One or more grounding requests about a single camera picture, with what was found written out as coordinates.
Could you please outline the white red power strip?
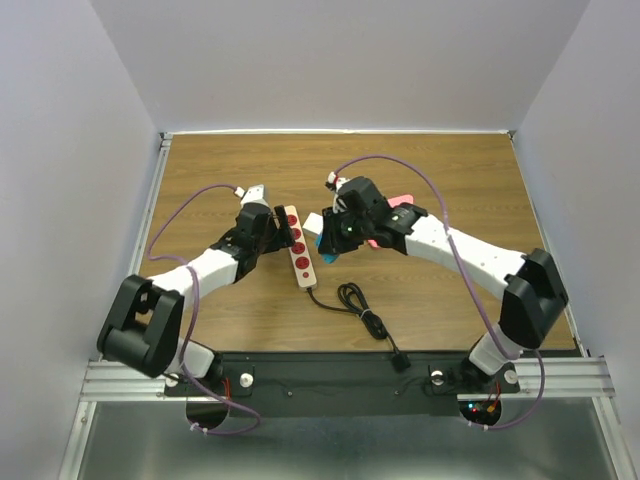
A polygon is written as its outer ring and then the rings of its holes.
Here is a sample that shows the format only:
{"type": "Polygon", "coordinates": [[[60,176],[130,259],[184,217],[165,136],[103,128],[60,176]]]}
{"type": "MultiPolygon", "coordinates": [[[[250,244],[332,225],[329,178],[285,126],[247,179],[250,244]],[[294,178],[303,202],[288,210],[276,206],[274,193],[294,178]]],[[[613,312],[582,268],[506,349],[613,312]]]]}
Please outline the white red power strip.
{"type": "Polygon", "coordinates": [[[306,239],[302,229],[302,223],[297,209],[293,205],[284,207],[288,225],[293,234],[293,245],[289,248],[289,254],[296,282],[301,290],[313,290],[317,286],[317,278],[306,239]]]}

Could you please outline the blue plug adapter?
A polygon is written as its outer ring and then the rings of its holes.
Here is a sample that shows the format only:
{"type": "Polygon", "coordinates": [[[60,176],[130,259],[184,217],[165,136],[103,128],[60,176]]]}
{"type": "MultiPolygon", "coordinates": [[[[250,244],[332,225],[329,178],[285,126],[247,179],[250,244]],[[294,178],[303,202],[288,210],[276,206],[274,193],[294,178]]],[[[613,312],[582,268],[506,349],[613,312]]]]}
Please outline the blue plug adapter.
{"type": "Polygon", "coordinates": [[[319,235],[316,237],[315,241],[314,241],[314,245],[319,253],[319,255],[321,256],[322,260],[327,263],[327,264],[332,264],[334,263],[338,258],[339,255],[334,255],[334,254],[323,254],[320,252],[320,244],[321,244],[321,240],[322,240],[322,236],[319,235]]]}

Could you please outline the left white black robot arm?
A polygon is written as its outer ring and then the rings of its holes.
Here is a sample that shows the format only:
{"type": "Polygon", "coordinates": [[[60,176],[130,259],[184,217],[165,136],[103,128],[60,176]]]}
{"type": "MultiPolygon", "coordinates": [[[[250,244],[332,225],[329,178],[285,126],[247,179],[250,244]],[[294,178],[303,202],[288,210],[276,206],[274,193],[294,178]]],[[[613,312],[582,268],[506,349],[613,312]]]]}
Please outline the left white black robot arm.
{"type": "Polygon", "coordinates": [[[180,335],[184,310],[199,311],[200,300],[239,282],[267,253],[294,244],[285,207],[249,202],[236,224],[204,253],[154,277],[126,277],[113,300],[97,339],[103,356],[150,378],[188,371],[199,393],[215,392],[223,371],[215,354],[180,335]]]}

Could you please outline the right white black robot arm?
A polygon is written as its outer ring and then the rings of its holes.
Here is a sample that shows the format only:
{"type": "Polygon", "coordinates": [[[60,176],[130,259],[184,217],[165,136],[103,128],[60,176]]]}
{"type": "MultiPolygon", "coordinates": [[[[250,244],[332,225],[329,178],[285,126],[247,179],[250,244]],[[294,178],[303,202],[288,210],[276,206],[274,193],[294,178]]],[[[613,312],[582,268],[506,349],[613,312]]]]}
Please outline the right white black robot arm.
{"type": "Polygon", "coordinates": [[[460,366],[463,384],[482,390],[526,350],[536,350],[568,304],[568,293],[552,255],[503,249],[453,229],[410,203],[396,207],[366,177],[330,174],[333,193],[323,209],[318,251],[338,256],[368,241],[405,256],[459,273],[469,289],[480,286],[501,302],[496,324],[471,348],[460,366]]]}

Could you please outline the white charger block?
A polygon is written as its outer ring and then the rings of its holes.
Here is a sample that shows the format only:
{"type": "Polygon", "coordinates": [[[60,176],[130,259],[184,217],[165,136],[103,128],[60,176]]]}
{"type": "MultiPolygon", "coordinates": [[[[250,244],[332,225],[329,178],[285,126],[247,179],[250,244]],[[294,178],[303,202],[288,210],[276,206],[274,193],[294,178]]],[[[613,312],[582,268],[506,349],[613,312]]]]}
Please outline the white charger block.
{"type": "Polygon", "coordinates": [[[302,228],[307,235],[318,238],[323,231],[323,217],[317,213],[310,213],[302,224],[302,228]]]}

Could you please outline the pink triangular power socket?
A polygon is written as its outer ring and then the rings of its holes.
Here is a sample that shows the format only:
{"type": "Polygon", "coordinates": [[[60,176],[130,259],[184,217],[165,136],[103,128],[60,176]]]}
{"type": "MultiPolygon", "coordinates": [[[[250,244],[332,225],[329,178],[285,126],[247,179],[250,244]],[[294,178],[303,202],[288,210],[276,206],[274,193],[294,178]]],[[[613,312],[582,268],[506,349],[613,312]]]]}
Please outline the pink triangular power socket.
{"type": "Polygon", "coordinates": [[[400,195],[400,196],[389,198],[388,203],[391,207],[399,206],[402,203],[413,204],[414,197],[410,194],[400,195]]]}

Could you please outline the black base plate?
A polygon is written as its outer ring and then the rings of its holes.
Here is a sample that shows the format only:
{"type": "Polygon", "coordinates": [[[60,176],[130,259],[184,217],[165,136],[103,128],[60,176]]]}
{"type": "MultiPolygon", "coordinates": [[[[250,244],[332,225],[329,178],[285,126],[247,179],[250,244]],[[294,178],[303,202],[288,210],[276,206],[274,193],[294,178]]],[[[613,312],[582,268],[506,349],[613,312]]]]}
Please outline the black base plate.
{"type": "Polygon", "coordinates": [[[217,394],[264,418],[421,415],[456,416],[463,397],[517,393],[505,379],[482,380],[465,367],[463,351],[411,351],[397,372],[392,353],[225,352],[202,378],[217,394]]]}

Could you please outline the aluminium frame rails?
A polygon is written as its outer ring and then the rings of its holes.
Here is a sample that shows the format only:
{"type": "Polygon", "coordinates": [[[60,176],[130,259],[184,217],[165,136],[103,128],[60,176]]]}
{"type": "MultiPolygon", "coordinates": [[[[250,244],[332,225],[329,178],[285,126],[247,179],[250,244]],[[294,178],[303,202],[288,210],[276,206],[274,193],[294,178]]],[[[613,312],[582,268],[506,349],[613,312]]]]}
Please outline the aluminium frame rails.
{"type": "MultiPolygon", "coordinates": [[[[127,276],[137,274],[139,272],[143,258],[145,257],[145,246],[169,157],[173,134],[169,132],[160,132],[159,139],[159,150],[157,158],[153,163],[151,183],[141,214],[140,225],[134,243],[134,250],[127,268],[127,276]]],[[[125,299],[132,300],[133,306],[116,309],[117,313],[123,313],[125,317],[124,320],[116,322],[116,327],[129,327],[133,324],[136,320],[136,316],[138,315],[138,305],[141,300],[146,299],[146,296],[144,294],[131,294],[126,295],[125,299]]],[[[58,476],[59,479],[78,479],[81,473],[82,462],[98,405],[97,401],[87,399],[84,392],[85,387],[90,381],[93,364],[94,361],[90,360],[85,369],[79,394],[79,402],[62,460],[58,476]]]]}

